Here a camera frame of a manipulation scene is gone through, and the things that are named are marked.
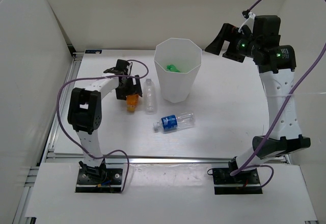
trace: white wall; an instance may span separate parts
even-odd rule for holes
[[[281,12],[282,44],[296,51],[296,80],[309,68],[326,42],[324,0],[286,0]],[[298,93],[326,92],[326,57],[298,88]],[[293,154],[301,166],[320,223],[326,223],[326,95],[296,96],[298,119],[310,149]]]
[[[0,0],[0,223],[12,223],[70,62],[46,0]]]
[[[255,0],[48,0],[76,50],[154,49],[170,38],[206,47],[224,22],[241,24]],[[277,14],[284,0],[266,0],[261,13]]]

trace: orange object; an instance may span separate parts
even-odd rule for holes
[[[127,96],[127,111],[134,112],[138,104],[138,94],[128,95]]]

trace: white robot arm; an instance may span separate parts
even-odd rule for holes
[[[85,91],[98,91],[101,94],[101,99],[103,99],[108,93],[112,90],[118,88],[119,86],[119,78],[108,78],[103,80],[97,80],[91,85],[85,87]],[[100,119],[96,118],[95,123],[100,123]],[[101,157],[103,154],[101,153],[100,143],[98,140],[98,129],[94,130],[91,134],[87,131],[79,130],[77,131],[77,135],[79,137],[81,145],[93,156]],[[96,167],[100,166],[103,159],[93,159],[87,153],[84,153],[84,164]]]
[[[102,99],[113,89],[116,90],[116,97],[120,100],[126,100],[128,95],[142,96],[140,80],[135,79],[134,85],[133,79],[127,77],[131,73],[131,68],[131,62],[117,60],[116,66],[105,70],[102,76],[114,74],[122,77],[100,79],[85,88],[74,88],[71,92],[68,123],[76,131],[81,145],[89,152],[89,154],[84,152],[84,160],[79,164],[83,175],[94,182],[101,182],[107,178],[105,161],[94,159],[103,156],[98,140],[98,128],[102,120]]]
[[[248,11],[244,11],[243,15],[247,20],[240,28],[225,23],[218,36],[206,47],[205,51],[219,55],[224,42],[228,41],[229,46],[223,57],[240,63],[244,61],[245,57],[253,59],[258,66],[267,96],[269,123],[271,125],[293,87],[296,68],[295,53],[291,46],[279,45],[281,20],[278,16],[256,16]],[[255,136],[252,147],[242,155],[232,159],[228,169],[213,170],[214,182],[221,187],[218,190],[215,189],[215,192],[221,194],[260,193],[261,189],[257,190],[257,187],[251,191],[249,187],[238,188],[235,185],[239,183],[247,185],[248,181],[249,185],[259,184],[256,170],[258,165],[273,157],[310,147],[310,139],[302,136],[297,121],[294,97],[290,98],[262,148],[259,152],[254,153],[263,139],[264,136]],[[239,172],[238,169],[242,169],[245,162],[252,156],[254,157],[247,167]]]

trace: clear plastic bottle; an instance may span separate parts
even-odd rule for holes
[[[155,85],[151,79],[146,79],[144,82],[144,99],[145,110],[149,115],[153,115],[157,111]]]
[[[195,125],[195,116],[191,111],[183,112],[175,115],[165,116],[158,122],[153,123],[154,131],[170,131],[180,130]]]

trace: white plastic cup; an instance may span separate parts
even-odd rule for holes
[[[201,66],[202,49],[189,39],[170,38],[156,46],[154,62],[163,98],[182,102]],[[174,65],[180,73],[167,71],[168,65]]]

